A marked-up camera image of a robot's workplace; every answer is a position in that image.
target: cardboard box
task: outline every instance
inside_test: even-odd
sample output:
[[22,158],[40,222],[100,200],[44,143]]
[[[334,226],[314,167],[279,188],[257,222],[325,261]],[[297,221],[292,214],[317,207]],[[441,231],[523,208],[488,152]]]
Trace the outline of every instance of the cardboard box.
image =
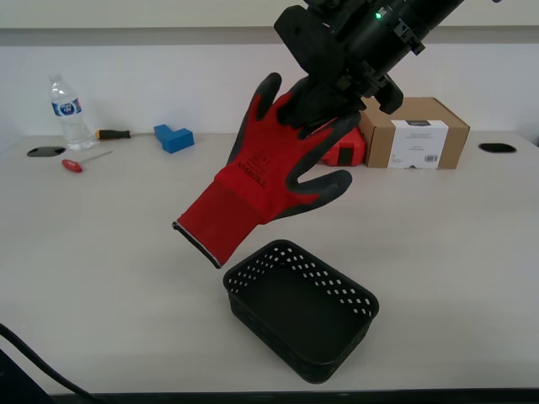
[[360,130],[367,167],[456,168],[470,127],[436,98],[405,98],[391,115],[375,99],[364,101]]

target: blue block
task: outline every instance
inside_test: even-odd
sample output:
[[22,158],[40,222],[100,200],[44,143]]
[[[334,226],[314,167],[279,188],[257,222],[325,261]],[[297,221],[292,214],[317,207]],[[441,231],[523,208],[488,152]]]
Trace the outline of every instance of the blue block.
[[193,132],[187,129],[176,130],[174,132],[168,126],[160,125],[155,126],[153,131],[155,132],[155,137],[163,145],[163,150],[170,154],[179,152],[195,144]]

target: black cable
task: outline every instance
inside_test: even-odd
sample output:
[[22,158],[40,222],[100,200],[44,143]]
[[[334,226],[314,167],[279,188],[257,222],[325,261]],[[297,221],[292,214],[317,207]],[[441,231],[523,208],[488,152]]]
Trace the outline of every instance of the black cable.
[[106,404],[105,401],[100,400],[96,396],[93,396],[92,394],[81,389],[77,385],[74,385],[71,381],[69,381],[68,379],[60,375],[58,372],[56,372],[54,369],[52,369],[42,358],[40,358],[37,353],[32,350],[32,348],[26,345],[26,343],[24,343],[22,339],[20,339],[17,335],[15,335],[13,331],[11,331],[3,324],[0,324],[0,336],[6,338],[16,349],[19,350],[22,355],[28,358],[30,362],[32,362],[43,373],[48,375],[55,382],[59,383],[60,385],[63,385],[68,390],[79,395],[80,397],[84,397],[89,402],[92,402],[94,404]]

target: red handle screwdriver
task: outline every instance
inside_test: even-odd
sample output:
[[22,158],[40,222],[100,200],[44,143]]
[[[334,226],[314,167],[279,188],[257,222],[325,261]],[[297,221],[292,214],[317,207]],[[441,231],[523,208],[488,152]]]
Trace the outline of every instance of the red handle screwdriver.
[[81,160],[80,162],[74,162],[73,160],[62,160],[61,164],[68,169],[69,171],[73,171],[74,173],[81,173],[83,171],[83,166],[81,164],[83,162],[89,162],[90,160],[95,160],[96,158],[100,158],[102,156],[106,156],[107,154],[112,153],[111,151],[107,151],[106,153],[98,154],[97,156],[93,156],[84,160]]

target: box label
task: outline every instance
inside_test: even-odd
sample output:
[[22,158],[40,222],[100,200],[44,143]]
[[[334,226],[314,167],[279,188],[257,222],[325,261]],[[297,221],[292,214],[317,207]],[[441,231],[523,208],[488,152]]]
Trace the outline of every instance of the box label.
[[388,168],[438,168],[449,126],[441,120],[392,120],[395,138]]

